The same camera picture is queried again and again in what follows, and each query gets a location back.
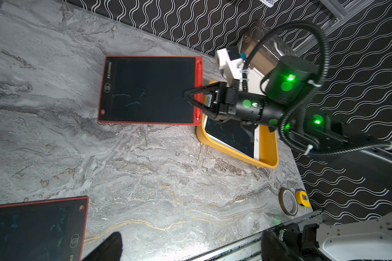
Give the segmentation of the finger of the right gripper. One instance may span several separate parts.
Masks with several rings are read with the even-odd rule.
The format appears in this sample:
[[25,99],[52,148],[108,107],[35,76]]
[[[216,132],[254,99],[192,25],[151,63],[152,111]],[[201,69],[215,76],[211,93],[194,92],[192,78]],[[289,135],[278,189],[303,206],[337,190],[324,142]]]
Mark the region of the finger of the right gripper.
[[184,92],[184,98],[187,101],[202,101],[204,95],[214,94],[216,91],[220,91],[226,88],[226,82],[213,82],[211,84],[194,88]]
[[219,105],[207,104],[203,96],[185,96],[185,100],[196,108],[198,114],[205,114],[211,120],[219,121]]

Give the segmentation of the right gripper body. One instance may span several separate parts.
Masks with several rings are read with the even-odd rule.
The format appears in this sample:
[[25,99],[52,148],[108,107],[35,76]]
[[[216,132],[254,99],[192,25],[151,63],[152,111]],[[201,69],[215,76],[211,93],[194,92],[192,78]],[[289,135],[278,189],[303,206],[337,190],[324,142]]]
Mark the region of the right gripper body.
[[213,119],[218,122],[235,120],[249,124],[276,126],[284,114],[284,106],[265,95],[220,88],[212,94]]

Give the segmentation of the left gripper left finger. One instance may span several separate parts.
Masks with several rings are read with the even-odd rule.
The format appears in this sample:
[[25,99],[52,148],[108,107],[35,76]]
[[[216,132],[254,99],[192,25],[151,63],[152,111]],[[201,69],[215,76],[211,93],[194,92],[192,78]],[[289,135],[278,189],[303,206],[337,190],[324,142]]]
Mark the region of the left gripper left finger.
[[114,232],[86,256],[83,261],[120,261],[122,252],[122,235],[119,232]]

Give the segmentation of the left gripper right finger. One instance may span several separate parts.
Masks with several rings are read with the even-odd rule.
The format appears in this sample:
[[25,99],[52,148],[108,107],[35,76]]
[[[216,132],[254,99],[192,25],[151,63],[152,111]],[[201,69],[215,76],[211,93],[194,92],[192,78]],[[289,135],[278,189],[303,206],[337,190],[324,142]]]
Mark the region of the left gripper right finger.
[[261,258],[262,261],[300,261],[299,256],[272,231],[262,233]]

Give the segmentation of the blue white writing tablet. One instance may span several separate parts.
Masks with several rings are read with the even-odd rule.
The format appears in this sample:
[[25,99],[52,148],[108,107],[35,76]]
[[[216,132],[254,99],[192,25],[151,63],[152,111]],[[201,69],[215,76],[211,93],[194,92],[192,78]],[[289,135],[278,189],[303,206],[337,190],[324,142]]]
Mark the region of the blue white writing tablet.
[[260,126],[254,125],[251,142],[250,135],[240,126],[239,121],[229,120],[225,123],[216,122],[205,116],[205,131],[209,138],[225,147],[249,156],[255,160],[260,157]]

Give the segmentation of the large red writing tablet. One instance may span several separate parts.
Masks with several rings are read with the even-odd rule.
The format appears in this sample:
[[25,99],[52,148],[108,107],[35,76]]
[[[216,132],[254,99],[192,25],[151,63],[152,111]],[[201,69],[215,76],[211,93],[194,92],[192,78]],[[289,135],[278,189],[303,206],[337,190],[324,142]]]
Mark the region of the large red writing tablet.
[[0,204],[0,261],[79,261],[87,196]]

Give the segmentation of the yellow storage tray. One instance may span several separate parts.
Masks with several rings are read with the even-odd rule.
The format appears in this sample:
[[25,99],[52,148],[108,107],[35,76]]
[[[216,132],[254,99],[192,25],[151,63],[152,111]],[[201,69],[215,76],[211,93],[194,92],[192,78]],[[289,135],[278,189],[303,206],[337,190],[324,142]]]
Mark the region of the yellow storage tray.
[[275,131],[282,105],[225,82],[211,82],[199,96],[203,101],[197,137],[202,144],[257,167],[277,167]]

